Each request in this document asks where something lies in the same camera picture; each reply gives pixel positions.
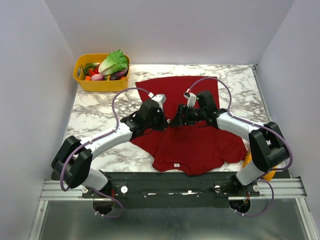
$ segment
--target marble countertop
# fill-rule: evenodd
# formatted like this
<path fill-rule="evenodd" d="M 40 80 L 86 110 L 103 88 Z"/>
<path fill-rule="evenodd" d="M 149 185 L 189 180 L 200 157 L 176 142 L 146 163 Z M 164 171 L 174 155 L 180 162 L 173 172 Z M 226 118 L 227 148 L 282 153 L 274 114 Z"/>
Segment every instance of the marble countertop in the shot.
<path fill-rule="evenodd" d="M 224 81 L 232 94 L 231 112 L 256 122 L 267 122 L 253 71 L 248 65 L 131 65 L 129 87 L 135 82 L 169 76 L 216 76 Z M 221 108 L 227 108 L 229 96 L 219 83 Z M 88 137 L 112 128 L 116 124 L 111 109 L 113 92 L 86 92 L 79 86 L 71 112 L 66 137 Z M 127 91 L 116 100 L 117 114 L 121 119 L 139 109 L 141 100 L 137 90 Z M 96 157 L 91 167 L 108 172 L 157 172 L 152 167 L 153 157 L 130 142 L 120 144 Z M 225 163 L 214 172 L 239 171 L 239 163 Z"/>

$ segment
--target lettuce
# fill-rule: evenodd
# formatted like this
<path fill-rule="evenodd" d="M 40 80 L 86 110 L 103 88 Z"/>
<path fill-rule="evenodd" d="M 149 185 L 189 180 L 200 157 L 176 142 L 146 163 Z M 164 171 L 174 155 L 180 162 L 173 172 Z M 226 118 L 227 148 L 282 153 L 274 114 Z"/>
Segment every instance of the lettuce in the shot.
<path fill-rule="evenodd" d="M 123 71 L 128 67 L 128 61 L 122 51 L 111 52 L 100 64 L 98 72 L 104 76 Z"/>

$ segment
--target red shirt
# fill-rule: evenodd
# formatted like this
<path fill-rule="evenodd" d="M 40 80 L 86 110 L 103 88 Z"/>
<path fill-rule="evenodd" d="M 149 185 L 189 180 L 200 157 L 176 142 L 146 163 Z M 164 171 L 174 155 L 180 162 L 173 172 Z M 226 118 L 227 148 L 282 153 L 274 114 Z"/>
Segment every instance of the red shirt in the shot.
<path fill-rule="evenodd" d="M 166 119 L 171 121 L 177 114 L 178 105 L 186 104 L 186 90 L 203 76 L 161 77 L 137 82 L 136 86 L 156 94 L 165 94 L 163 105 Z M 192 92 L 208 90 L 212 93 L 219 108 L 218 83 L 213 79 L 200 82 Z M 139 91 L 142 101 L 148 99 L 145 92 Z M 199 128 L 206 123 L 193 126 L 168 127 L 165 131 L 152 131 L 131 142 L 154 157 L 153 167 L 159 172 L 171 169 L 182 170 L 188 175 L 200 175 L 229 164 L 243 160 L 247 150 L 242 139 L 233 133 L 215 129 L 211 126 Z"/>

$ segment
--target yellow object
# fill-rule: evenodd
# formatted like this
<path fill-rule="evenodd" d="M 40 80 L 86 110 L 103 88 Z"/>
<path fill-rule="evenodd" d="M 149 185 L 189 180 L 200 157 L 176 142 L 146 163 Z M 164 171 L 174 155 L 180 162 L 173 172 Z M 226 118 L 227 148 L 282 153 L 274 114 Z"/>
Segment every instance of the yellow object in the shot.
<path fill-rule="evenodd" d="M 102 63 L 109 53 L 85 54 L 78 58 L 73 70 L 73 77 L 78 84 L 87 92 L 120 92 L 128 87 L 128 78 L 130 71 L 130 59 L 124 55 L 128 60 L 129 69 L 124 79 L 110 80 L 110 77 L 104 81 L 84 81 L 84 68 L 86 64 Z"/>
<path fill-rule="evenodd" d="M 250 163 L 252 161 L 252 156 L 251 156 L 251 152 L 248 152 L 247 155 L 244 158 L 244 162 L 242 164 L 242 168 L 244 168 L 248 163 Z M 270 180 L 275 176 L 276 171 L 270 171 L 267 175 L 265 175 L 263 177 L 263 179 L 267 180 L 270 182 Z"/>

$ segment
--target wall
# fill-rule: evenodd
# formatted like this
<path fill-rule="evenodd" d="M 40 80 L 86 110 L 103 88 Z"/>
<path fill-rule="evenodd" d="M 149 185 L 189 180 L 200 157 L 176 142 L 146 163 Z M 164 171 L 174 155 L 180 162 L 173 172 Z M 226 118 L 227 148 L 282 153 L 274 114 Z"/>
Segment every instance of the wall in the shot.
<path fill-rule="evenodd" d="M 134 64 L 256 64 L 293 0 L 46 0 L 71 51 Z"/>
<path fill-rule="evenodd" d="M 0 239 L 28 239 L 72 108 L 75 58 L 43 0 L 0 8 Z"/>
<path fill-rule="evenodd" d="M 258 64 L 257 74 L 274 121 L 294 154 L 320 231 L 320 1 L 295 0 Z"/>

